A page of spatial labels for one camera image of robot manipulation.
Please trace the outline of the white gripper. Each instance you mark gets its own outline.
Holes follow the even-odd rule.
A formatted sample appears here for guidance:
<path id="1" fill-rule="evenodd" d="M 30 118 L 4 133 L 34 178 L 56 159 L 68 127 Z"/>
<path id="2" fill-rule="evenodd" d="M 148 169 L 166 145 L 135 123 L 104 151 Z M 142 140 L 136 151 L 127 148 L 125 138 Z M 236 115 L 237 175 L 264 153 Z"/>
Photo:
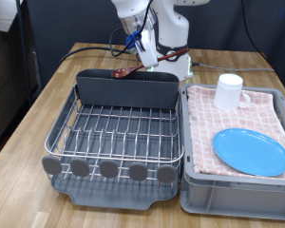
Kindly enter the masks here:
<path id="1" fill-rule="evenodd" d="M 145 29 L 143 32 L 137 31 L 134 34 L 135 47 L 138 51 L 144 67 L 154 67 L 158 64 L 156 50 L 155 31 Z"/>

